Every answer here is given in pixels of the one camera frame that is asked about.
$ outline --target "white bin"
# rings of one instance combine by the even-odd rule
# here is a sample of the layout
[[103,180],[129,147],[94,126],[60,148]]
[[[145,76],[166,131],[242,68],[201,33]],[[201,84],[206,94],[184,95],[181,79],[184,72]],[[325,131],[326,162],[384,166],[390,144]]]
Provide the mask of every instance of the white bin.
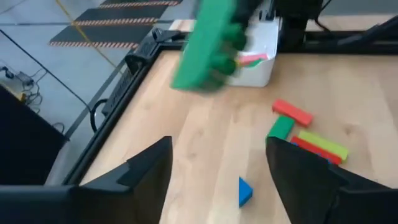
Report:
[[267,54],[268,59],[252,68],[240,68],[228,80],[232,86],[264,87],[268,84],[277,52],[279,20],[255,22],[248,29],[249,43],[239,55]]

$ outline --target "green lego brick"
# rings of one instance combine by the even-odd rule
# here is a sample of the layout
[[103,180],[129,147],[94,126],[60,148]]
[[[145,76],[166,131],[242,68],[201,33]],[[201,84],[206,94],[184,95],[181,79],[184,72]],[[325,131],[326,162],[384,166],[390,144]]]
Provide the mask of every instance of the green lego brick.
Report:
[[280,115],[278,120],[272,126],[267,137],[277,137],[280,139],[286,139],[292,130],[294,125],[294,120],[286,116]]
[[256,4],[203,0],[171,87],[213,92],[222,88],[237,66],[234,58],[247,42],[245,34]]
[[346,160],[348,156],[348,150],[347,148],[340,146],[336,143],[333,143],[331,141],[328,141],[326,139],[321,138],[320,136],[317,136],[316,134],[312,134],[308,131],[301,130],[300,133],[298,134],[298,137],[300,139],[303,139],[313,145],[316,145],[320,147],[321,149],[324,149],[338,157],[340,157],[342,160]]

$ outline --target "wooden table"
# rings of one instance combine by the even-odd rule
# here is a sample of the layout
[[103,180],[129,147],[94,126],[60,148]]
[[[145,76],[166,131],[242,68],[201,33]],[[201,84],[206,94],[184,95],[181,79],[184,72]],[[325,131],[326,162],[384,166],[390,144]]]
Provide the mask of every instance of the wooden table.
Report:
[[[331,29],[364,29],[387,18],[322,21]],[[172,28],[191,25],[177,21]],[[349,149],[342,167],[398,187],[398,57],[278,55],[267,87],[229,87],[214,96],[169,88],[179,58],[158,58],[82,183],[170,135],[174,164],[161,223],[289,223],[264,143],[277,118],[271,104],[283,98],[314,114],[310,131]],[[239,176],[254,187],[242,209]]]

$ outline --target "blue block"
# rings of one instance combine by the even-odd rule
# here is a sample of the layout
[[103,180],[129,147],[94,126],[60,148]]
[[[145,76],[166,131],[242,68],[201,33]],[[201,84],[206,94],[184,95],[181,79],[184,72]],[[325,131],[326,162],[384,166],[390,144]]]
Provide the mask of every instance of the blue block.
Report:
[[241,177],[239,178],[239,208],[253,196],[253,188]]

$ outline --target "gray floor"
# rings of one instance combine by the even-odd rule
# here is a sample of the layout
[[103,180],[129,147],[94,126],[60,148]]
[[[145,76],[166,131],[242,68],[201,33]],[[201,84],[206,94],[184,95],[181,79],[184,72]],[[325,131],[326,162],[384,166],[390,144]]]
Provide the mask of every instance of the gray floor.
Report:
[[[62,0],[73,18],[78,17],[88,8],[96,7],[104,0]],[[196,0],[183,0],[175,7],[168,8],[160,18],[163,20],[192,19]],[[396,0],[333,0],[325,10],[325,14],[380,14],[396,13]],[[0,1],[0,29],[10,35],[18,44],[44,64],[59,80],[64,82],[86,104],[95,102],[98,98],[107,98],[120,78],[120,74],[111,82],[109,87],[93,99],[103,83],[109,78],[114,67],[106,62],[94,49],[90,48],[62,48],[47,45],[49,40],[66,27],[38,26],[37,23],[59,22],[67,23],[55,0],[2,0]],[[29,26],[14,26],[13,24],[32,23]],[[158,24],[161,28],[168,28],[170,24]],[[23,71],[33,75],[40,67],[16,48],[4,36],[0,35],[0,66],[7,65],[15,72]],[[118,64],[127,50],[101,49],[114,64]],[[40,71],[34,78],[42,75]],[[18,81],[8,80],[0,76],[0,82],[21,89]],[[46,75],[40,82],[40,93],[43,100],[40,106],[33,106],[33,110],[40,109],[39,115],[50,124],[62,122],[65,129],[74,123],[85,105],[62,86],[54,77]],[[60,152],[56,165],[49,179],[50,184],[57,184],[63,179],[72,165],[78,159],[82,150],[92,137],[87,117],[72,134],[70,141]]]

